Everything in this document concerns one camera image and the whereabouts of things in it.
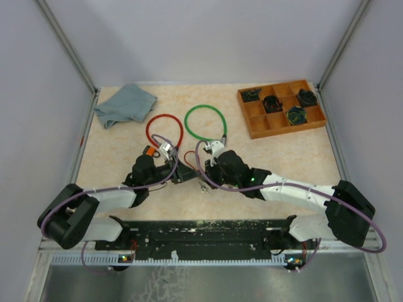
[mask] wooden tray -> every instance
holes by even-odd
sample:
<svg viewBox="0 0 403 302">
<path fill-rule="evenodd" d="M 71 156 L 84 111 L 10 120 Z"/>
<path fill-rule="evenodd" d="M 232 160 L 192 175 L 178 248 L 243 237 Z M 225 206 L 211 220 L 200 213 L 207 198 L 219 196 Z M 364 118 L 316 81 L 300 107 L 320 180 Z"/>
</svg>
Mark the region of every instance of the wooden tray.
<svg viewBox="0 0 403 302">
<path fill-rule="evenodd" d="M 259 92 L 259 100 L 245 103 L 241 93 L 252 89 L 261 89 Z M 290 125 L 288 122 L 285 113 L 294 106 L 300 106 L 296 97 L 300 89 L 312 91 L 306 80 L 238 90 L 238 102 L 242 109 L 242 114 L 244 115 L 249 136 L 252 139 L 255 139 L 324 126 L 326 124 L 326 117 L 323 114 L 319 103 L 304 108 L 307 112 L 306 123 L 301 125 Z M 283 103 L 283 110 L 281 112 L 266 114 L 262 100 L 266 96 L 271 95 L 275 95 L 280 102 Z"/>
</svg>

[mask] gray wall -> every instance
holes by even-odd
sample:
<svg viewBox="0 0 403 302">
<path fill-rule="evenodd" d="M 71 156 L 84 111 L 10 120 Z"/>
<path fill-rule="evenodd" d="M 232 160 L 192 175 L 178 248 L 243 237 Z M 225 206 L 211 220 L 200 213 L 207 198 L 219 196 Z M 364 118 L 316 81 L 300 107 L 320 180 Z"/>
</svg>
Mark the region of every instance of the gray wall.
<svg viewBox="0 0 403 302">
<path fill-rule="evenodd" d="M 318 81 L 360 0 L 48 0 L 96 85 Z"/>
<path fill-rule="evenodd" d="M 374 1 L 325 95 L 351 179 L 377 209 L 403 298 L 403 1 Z"/>
<path fill-rule="evenodd" d="M 91 95 L 34 1 L 2 3 L 0 40 L 0 301 L 21 301 Z"/>
</svg>

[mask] marble-patterned surface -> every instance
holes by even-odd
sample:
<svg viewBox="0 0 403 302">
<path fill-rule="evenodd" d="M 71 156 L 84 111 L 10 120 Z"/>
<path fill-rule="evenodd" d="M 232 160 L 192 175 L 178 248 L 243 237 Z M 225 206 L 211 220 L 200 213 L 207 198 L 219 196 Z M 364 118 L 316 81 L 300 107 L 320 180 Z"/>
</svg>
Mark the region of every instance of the marble-patterned surface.
<svg viewBox="0 0 403 302">
<path fill-rule="evenodd" d="M 250 167 L 268 169 L 284 177 L 316 184 L 337 184 L 339 172 L 326 129 L 318 128 L 286 135 L 251 140 L 247 133 L 236 94 L 238 89 L 262 84 L 214 85 L 155 85 L 141 86 L 158 97 L 154 111 L 143 123 L 120 123 L 105 130 L 97 117 L 91 125 L 77 183 L 86 188 L 119 185 L 131 171 L 137 156 L 149 144 L 145 126 L 155 115 L 169 113 L 183 121 L 186 112 L 197 104 L 210 104 L 224 114 L 228 124 L 228 147 L 235 150 Z M 104 87 L 98 103 L 119 90 Z M 222 122 L 209 109 L 198 109 L 189 120 L 190 128 L 204 137 L 220 138 Z M 179 126 L 174 120 L 159 119 L 150 127 L 171 139 L 179 138 Z M 179 150 L 182 159 L 187 150 L 194 150 L 197 139 L 185 130 Z M 202 160 L 206 159 L 202 151 Z M 190 154 L 189 161 L 195 163 Z M 239 193 L 210 190 L 203 194 L 197 179 L 150 193 L 139 207 L 115 210 L 114 215 L 124 220 L 207 220 L 207 219 L 275 219 L 289 215 L 309 215 L 305 208 L 283 203 L 249 199 Z"/>
</svg>

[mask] towel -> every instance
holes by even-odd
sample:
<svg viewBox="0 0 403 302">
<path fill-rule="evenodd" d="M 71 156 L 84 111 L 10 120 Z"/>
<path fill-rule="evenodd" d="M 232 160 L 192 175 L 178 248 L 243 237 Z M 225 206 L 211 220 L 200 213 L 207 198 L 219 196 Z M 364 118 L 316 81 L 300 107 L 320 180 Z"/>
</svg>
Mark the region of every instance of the towel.
<svg viewBox="0 0 403 302">
<path fill-rule="evenodd" d="M 142 123 L 156 101 L 155 96 L 136 84 L 126 84 L 105 103 L 95 106 L 94 111 L 104 128 L 109 129 L 120 121 Z"/>
</svg>

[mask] metal pole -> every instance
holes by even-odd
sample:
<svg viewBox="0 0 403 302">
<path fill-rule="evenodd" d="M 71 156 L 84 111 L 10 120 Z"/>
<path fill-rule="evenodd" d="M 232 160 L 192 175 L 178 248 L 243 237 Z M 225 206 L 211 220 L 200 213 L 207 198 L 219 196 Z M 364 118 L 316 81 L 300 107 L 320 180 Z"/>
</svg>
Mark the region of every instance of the metal pole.
<svg viewBox="0 0 403 302">
<path fill-rule="evenodd" d="M 321 92 L 323 90 L 324 86 L 327 83 L 327 80 L 329 80 L 329 77 L 332 74 L 333 69 L 335 68 L 337 62 L 339 61 L 340 57 L 344 53 L 347 44 L 351 40 L 351 37 L 353 36 L 354 32 L 356 31 L 358 25 L 361 23 L 361 21 L 365 17 L 366 12 L 368 11 L 368 8 L 370 7 L 371 1 L 372 0 L 362 0 L 360 7 L 358 8 L 356 14 L 354 15 L 353 20 L 351 21 L 346 33 L 343 36 L 343 39 L 341 39 L 339 46 L 337 47 L 335 53 L 333 54 L 332 59 L 330 60 L 329 64 L 326 67 L 325 72 L 323 73 L 323 75 L 321 77 L 321 80 L 317 86 L 319 92 Z"/>
<path fill-rule="evenodd" d="M 49 5 L 46 3 L 45 0 L 34 0 L 43 13 L 45 19 L 48 21 L 51 29 L 53 29 L 54 33 L 56 34 L 57 39 L 59 40 L 60 44 L 62 45 L 63 49 L 65 50 L 67 56 L 70 58 L 73 66 L 78 71 L 79 75 L 81 76 L 82 80 L 88 86 L 88 89 L 92 92 L 96 92 L 96 86 L 89 75 L 87 69 L 85 68 L 83 62 L 79 58 L 76 51 L 73 49 L 73 46 L 65 33 L 63 32 L 59 22 L 57 21 L 56 17 L 54 16 L 52 10 L 49 8 Z"/>
</svg>

